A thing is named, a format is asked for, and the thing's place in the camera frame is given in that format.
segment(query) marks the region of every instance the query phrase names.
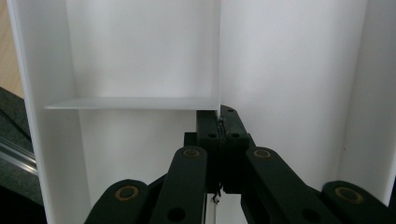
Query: black mechanical linkage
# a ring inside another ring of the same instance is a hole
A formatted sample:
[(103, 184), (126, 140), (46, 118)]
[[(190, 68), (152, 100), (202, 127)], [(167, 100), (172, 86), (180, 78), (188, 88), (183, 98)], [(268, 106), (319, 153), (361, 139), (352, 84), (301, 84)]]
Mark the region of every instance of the black mechanical linkage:
[(176, 152), (149, 223), (202, 223), (206, 162), (206, 151), (200, 147)]
[(396, 223), (395, 213), (373, 195), (344, 181), (322, 192), (308, 187), (272, 149), (256, 147), (236, 110), (222, 105), (197, 111), (196, 133), (169, 171), (150, 185), (122, 180), (110, 186), (91, 210), (88, 224), (200, 224), (206, 194), (241, 194), (249, 224)]
[(110, 186), (90, 212), (86, 224), (147, 223), (149, 187), (136, 180)]
[[(268, 223), (341, 223), (273, 150), (252, 147), (246, 157), (247, 185), (252, 188), (247, 189), (246, 198), (242, 194), (244, 211), (253, 206), (247, 203), (253, 203), (266, 210)], [(254, 202), (253, 191), (257, 195)]]

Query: white wall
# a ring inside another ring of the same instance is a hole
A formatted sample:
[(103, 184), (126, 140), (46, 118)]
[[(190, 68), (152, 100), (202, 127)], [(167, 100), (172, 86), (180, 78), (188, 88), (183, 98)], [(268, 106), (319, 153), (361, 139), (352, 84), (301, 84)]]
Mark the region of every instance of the white wall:
[(388, 203), (396, 175), (396, 1), (370, 1), (339, 177)]
[(222, 1), (221, 102), (316, 189), (336, 178), (366, 3)]

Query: white shelf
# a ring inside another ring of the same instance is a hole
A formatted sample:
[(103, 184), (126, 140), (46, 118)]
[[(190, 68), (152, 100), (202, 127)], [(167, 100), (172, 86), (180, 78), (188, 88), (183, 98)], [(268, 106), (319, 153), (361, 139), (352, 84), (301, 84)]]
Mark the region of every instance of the white shelf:
[(218, 110), (218, 99), (210, 98), (148, 98), (148, 97), (90, 97), (74, 98), (46, 109), (161, 109), (161, 110)]

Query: white cabinet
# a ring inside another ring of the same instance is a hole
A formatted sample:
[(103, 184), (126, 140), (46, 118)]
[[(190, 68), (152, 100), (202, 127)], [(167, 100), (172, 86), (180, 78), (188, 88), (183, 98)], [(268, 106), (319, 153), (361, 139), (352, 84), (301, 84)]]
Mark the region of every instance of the white cabinet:
[[(394, 1), (8, 0), (49, 223), (166, 173), (197, 109), (238, 110), (310, 186), (384, 203), (396, 174)], [(224, 197), (218, 223), (244, 220)]]

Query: screw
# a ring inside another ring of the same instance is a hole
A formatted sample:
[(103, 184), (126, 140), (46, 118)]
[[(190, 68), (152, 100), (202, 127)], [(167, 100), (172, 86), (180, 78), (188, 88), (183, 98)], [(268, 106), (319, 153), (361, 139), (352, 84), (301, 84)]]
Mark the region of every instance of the screw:
[(186, 149), (183, 151), (185, 157), (199, 157), (201, 153), (197, 149)]
[(363, 196), (359, 194), (356, 190), (346, 188), (346, 187), (338, 187), (335, 189), (335, 194), (342, 200), (348, 203), (360, 204), (364, 201)]
[(139, 189), (136, 186), (127, 185), (117, 189), (114, 196), (120, 202), (126, 202), (136, 198), (138, 194), (139, 194)]
[(262, 159), (267, 159), (271, 157), (271, 153), (264, 149), (257, 149), (254, 151), (254, 156)]

